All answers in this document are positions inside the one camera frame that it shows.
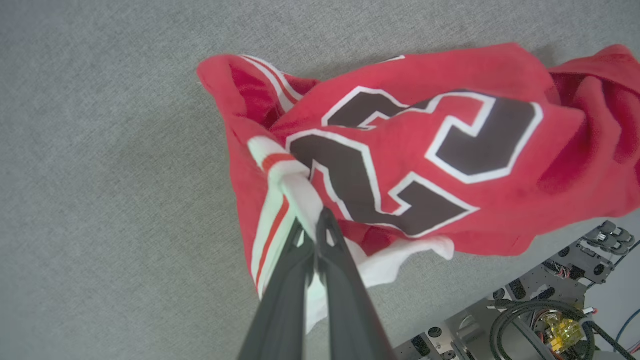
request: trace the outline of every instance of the jersey number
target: jersey number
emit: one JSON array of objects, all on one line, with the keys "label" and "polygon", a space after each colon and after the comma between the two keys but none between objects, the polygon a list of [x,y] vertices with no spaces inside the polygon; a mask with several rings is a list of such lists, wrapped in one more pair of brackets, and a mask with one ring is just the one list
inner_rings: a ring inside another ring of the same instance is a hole
[{"label": "jersey number", "polygon": [[[471,125],[454,115],[446,116],[425,158],[465,184],[508,176],[542,121],[542,110],[536,103],[457,91],[409,106],[382,90],[359,86],[323,117],[323,125],[372,129],[373,120],[389,119],[404,111],[432,114],[448,97],[457,98],[456,104],[474,102],[480,109]],[[312,169],[312,177],[315,171],[324,174],[327,194],[348,220],[389,225],[409,237],[420,237],[478,210],[410,172],[389,191],[399,207],[387,213],[381,209],[378,176],[366,144],[311,129],[291,135],[287,148]]]}]

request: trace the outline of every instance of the red stripe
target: red stripe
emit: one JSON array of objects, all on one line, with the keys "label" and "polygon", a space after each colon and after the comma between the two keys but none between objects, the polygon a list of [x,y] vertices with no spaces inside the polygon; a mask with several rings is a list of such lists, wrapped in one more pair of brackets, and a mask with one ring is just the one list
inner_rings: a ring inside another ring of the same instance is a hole
[{"label": "red stripe", "polygon": [[282,206],[280,206],[280,210],[276,215],[276,219],[271,226],[271,231],[269,232],[269,237],[267,238],[267,242],[264,244],[264,249],[262,250],[262,257],[260,258],[260,264],[258,265],[258,275],[255,277],[255,289],[258,290],[258,282],[260,281],[260,275],[262,274],[262,267],[264,266],[264,262],[267,259],[267,253],[269,252],[269,248],[271,247],[271,243],[273,242],[273,238],[276,236],[278,232],[278,228],[282,223],[282,219],[287,214],[289,210],[289,201],[286,196],[283,196]]},{"label": "red stripe", "polygon": [[287,99],[289,99],[289,101],[291,101],[291,103],[292,103],[293,105],[295,105],[295,104],[298,102],[298,100],[296,100],[296,98],[295,98],[295,97],[293,97],[293,96],[289,93],[289,91],[284,87],[284,84],[282,83],[282,81],[281,81],[281,80],[280,80],[280,78],[278,77],[278,74],[276,74],[275,72],[273,72],[273,70],[271,70],[271,69],[270,69],[270,68],[269,68],[265,63],[263,63],[263,62],[261,62],[261,61],[259,61],[259,60],[257,60],[257,59],[254,59],[254,58],[249,58],[249,59],[251,59],[251,60],[253,60],[253,61],[257,62],[258,64],[260,64],[260,65],[262,65],[262,66],[264,66],[264,68],[265,68],[265,69],[267,69],[267,71],[268,71],[268,72],[270,72],[270,73],[273,75],[273,77],[274,77],[274,78],[276,78],[276,81],[277,81],[277,82],[278,82],[278,84],[280,85],[280,88],[282,88],[282,92],[283,92],[283,93],[284,93],[284,95],[287,97]]},{"label": "red stripe", "polygon": [[276,165],[276,163],[279,163],[280,161],[289,161],[289,160],[295,160],[295,159],[296,158],[294,158],[291,154],[288,154],[288,153],[271,154],[266,158],[264,158],[264,160],[262,160],[262,169],[265,174],[269,174],[269,170],[271,170],[273,165]]}]

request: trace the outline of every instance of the red fabric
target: red fabric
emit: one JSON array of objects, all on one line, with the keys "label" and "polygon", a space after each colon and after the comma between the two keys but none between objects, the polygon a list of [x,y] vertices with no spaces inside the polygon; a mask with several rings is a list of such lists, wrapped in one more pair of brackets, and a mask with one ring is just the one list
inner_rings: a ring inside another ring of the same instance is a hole
[{"label": "red fabric", "polygon": [[287,161],[287,160],[294,160],[294,159],[295,158],[293,156],[291,156],[291,154],[273,154],[273,155],[269,155],[262,162],[262,169],[263,169],[265,174],[269,174],[269,170],[271,170],[273,165],[276,165],[280,161]]},{"label": "red fabric", "polygon": [[[298,101],[285,91],[294,105],[286,113],[267,76],[240,56],[209,58],[200,64],[198,75],[225,121],[249,262],[268,189],[247,148],[254,136],[267,136],[284,147],[290,135],[322,129],[366,143],[378,171],[383,211],[398,208],[388,192],[409,172],[480,209],[425,236],[449,236],[456,250],[473,254],[518,255],[536,235],[589,218],[622,216],[640,206],[640,65],[622,45],[552,69],[518,45],[504,44],[406,55],[323,83],[286,74],[291,87],[304,95]],[[426,160],[425,152],[446,116],[467,122],[478,112],[477,104],[444,98],[433,114],[376,119],[371,123],[376,129],[370,131],[323,126],[322,117],[357,86],[384,90],[403,104],[467,89],[536,102],[544,116],[510,175],[465,184]],[[345,220],[322,178],[312,183],[339,218],[344,234],[369,255],[405,238],[396,229]]]}]

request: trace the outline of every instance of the yellow connector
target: yellow connector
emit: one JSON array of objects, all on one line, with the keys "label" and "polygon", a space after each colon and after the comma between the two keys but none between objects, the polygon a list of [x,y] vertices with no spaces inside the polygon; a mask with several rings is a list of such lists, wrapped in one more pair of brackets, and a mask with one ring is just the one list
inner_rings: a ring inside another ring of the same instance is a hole
[{"label": "yellow connector", "polygon": [[563,352],[582,339],[580,324],[571,319],[553,313],[543,316],[542,320],[550,327],[552,336],[549,342],[554,352]]}]

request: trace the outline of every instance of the white stripe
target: white stripe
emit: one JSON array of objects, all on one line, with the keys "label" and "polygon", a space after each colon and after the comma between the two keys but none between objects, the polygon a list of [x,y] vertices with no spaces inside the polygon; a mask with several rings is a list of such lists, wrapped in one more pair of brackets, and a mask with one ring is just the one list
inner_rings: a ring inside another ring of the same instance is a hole
[{"label": "white stripe", "polygon": [[282,109],[285,112],[288,112],[289,110],[291,110],[291,108],[293,108],[293,103],[291,103],[291,101],[289,101],[287,96],[284,94],[284,91],[280,87],[280,84],[278,84],[278,81],[276,80],[276,78],[273,77],[272,73],[261,64],[247,57],[243,57],[243,59],[250,62],[253,66],[255,66],[258,70],[260,70],[269,79],[269,82],[271,83],[273,88],[276,90],[276,93],[278,94],[278,100],[280,101],[280,106],[282,107]]},{"label": "white stripe", "polygon": [[269,184],[280,184],[285,176],[293,174],[298,174],[305,179],[308,179],[311,174],[311,170],[298,160],[281,160],[273,165],[271,170],[269,170]]},{"label": "white stripe", "polygon": [[249,148],[251,156],[261,170],[264,170],[262,168],[262,163],[269,155],[289,153],[282,146],[280,146],[280,144],[276,143],[266,136],[254,136],[253,138],[249,139],[249,141],[246,143],[246,146]]},{"label": "white stripe", "polygon": [[280,186],[289,200],[289,206],[298,216],[302,228],[315,241],[316,224],[320,219],[320,212],[322,212],[324,204],[314,186],[309,182],[308,172],[304,175],[284,176]]},{"label": "white stripe", "polygon": [[255,239],[253,240],[253,249],[251,252],[251,276],[253,281],[257,282],[258,269],[260,268],[260,259],[264,252],[264,246],[267,244],[267,238],[271,227],[275,222],[276,216],[282,207],[284,196],[277,189],[270,188],[267,192],[267,196],[264,199],[264,205],[260,212],[260,220],[258,222],[258,229],[255,232]]},{"label": "white stripe", "polygon": [[276,74],[278,79],[280,79],[280,81],[284,85],[284,88],[289,92],[289,94],[291,94],[291,96],[294,99],[296,99],[298,101],[302,100],[302,95],[300,95],[297,91],[293,90],[293,87],[291,87],[291,84],[289,84],[289,82],[287,81],[287,78],[284,77],[284,74],[282,73],[282,71],[276,69],[272,64],[264,61],[263,59],[258,59],[256,57],[249,56],[249,55],[241,55],[241,56],[244,57],[244,58],[253,59],[255,61],[259,61],[259,62],[263,63],[266,67],[271,69],[271,71],[273,71],[274,74]]},{"label": "white stripe", "polygon": [[282,219],[280,227],[276,230],[271,246],[269,246],[269,250],[267,250],[267,257],[264,260],[264,265],[262,266],[260,279],[258,279],[258,296],[260,299],[262,299],[262,295],[269,284],[269,280],[271,280],[271,275],[273,274],[276,264],[280,259],[282,249],[284,249],[284,244],[287,242],[289,232],[291,231],[291,227],[293,226],[295,219],[296,212],[292,211],[291,206],[289,206],[289,210]]}]

